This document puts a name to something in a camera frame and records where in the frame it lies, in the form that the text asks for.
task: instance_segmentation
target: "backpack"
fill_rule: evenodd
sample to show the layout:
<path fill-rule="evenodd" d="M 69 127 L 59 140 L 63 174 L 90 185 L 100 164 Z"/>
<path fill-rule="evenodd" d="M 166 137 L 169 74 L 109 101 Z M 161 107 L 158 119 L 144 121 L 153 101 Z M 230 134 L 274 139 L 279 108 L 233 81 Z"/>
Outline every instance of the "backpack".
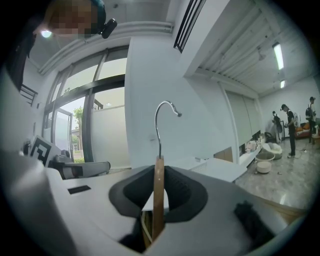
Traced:
<path fill-rule="evenodd" d="M 276 129 L 277 129 L 278 133 L 282 133 L 282 125 L 280 123 L 280 118 L 278 117 L 278 115 L 274 116 L 274 123 L 276 125 Z"/>
<path fill-rule="evenodd" d="M 293 113 L 293 119 L 294 119 L 294 126 L 295 127 L 299 127 L 300 126 L 300 121 L 299 121 L 299 116 L 296 112 L 292 112 Z"/>
<path fill-rule="evenodd" d="M 308 105 L 308 108 L 305 110 L 305 119 L 308 121 L 313 117 L 311 107 Z"/>

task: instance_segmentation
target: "wooden board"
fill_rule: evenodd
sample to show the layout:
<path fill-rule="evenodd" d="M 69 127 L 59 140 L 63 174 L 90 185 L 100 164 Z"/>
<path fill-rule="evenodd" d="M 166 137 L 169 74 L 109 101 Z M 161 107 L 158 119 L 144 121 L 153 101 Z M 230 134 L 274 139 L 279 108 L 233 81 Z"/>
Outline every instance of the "wooden board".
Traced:
<path fill-rule="evenodd" d="M 228 162 L 231 162 L 233 163 L 234 160 L 233 160 L 233 157 L 232 157 L 232 148 L 231 147 L 228 147 L 218 153 L 215 153 L 213 155 L 214 158 L 216 159 L 221 159 L 221 160 L 225 160 L 225 161 L 228 161 Z"/>
<path fill-rule="evenodd" d="M 165 161 L 157 157 L 154 167 L 153 184 L 153 225 L 152 241 L 160 235 L 165 227 L 164 222 L 164 193 L 165 193 Z"/>

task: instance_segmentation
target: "white table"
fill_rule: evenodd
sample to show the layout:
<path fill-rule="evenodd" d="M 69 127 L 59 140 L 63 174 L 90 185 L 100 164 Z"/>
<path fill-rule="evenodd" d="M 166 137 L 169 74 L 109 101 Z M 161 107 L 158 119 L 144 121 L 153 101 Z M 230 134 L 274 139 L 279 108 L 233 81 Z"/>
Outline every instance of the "white table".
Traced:
<path fill-rule="evenodd" d="M 245 173 L 246 170 L 247 167 L 245 166 L 217 158 L 210 158 L 206 161 L 205 168 L 196 169 L 194 172 L 226 182 L 233 182 Z"/>

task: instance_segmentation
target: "person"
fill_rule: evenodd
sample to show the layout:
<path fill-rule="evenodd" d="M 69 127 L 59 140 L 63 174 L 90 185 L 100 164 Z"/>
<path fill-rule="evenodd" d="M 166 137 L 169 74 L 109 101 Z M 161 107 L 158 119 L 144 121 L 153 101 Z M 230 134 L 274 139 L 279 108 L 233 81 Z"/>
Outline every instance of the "person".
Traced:
<path fill-rule="evenodd" d="M 315 109 L 315 98 L 310 97 L 310 109 L 311 117 L 309 119 L 310 133 L 309 133 L 309 143 L 312 141 L 312 134 L 316 133 L 316 109 Z"/>
<path fill-rule="evenodd" d="M 5 61 L 6 69 L 15 87 L 21 90 L 25 62 L 38 33 L 47 30 L 57 35 L 77 34 L 80 38 L 89 38 L 101 30 L 105 21 L 106 11 L 102 0 L 37 2 L 32 17 L 21 31 L 17 31 L 13 47 Z"/>
<path fill-rule="evenodd" d="M 272 123 L 274 127 L 275 140 L 276 140 L 276 143 L 279 144 L 282 140 L 282 126 L 280 122 L 281 120 L 275 111 L 272 112 L 272 115 L 273 115 Z"/>
<path fill-rule="evenodd" d="M 288 108 L 286 104 L 282 104 L 281 109 L 286 112 L 288 116 L 288 123 L 284 125 L 285 128 L 289 129 L 289 137 L 290 137 L 290 147 L 291 153 L 288 155 L 288 158 L 294 158 L 296 155 L 296 138 L 295 138 L 295 117 L 294 113 Z"/>

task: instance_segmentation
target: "black shirt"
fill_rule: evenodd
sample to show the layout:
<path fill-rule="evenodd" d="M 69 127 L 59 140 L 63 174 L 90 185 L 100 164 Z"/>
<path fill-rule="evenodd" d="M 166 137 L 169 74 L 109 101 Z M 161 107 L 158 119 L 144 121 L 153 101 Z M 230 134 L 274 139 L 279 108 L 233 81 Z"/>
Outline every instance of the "black shirt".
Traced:
<path fill-rule="evenodd" d="M 294 113 L 292 113 L 291 110 L 288 111 L 287 113 L 288 115 L 288 124 L 291 122 L 292 119 L 294 119 Z M 296 131 L 296 128 L 295 128 L 295 124 L 291 124 L 288 126 L 288 129 L 289 129 L 289 133 L 294 133 Z"/>

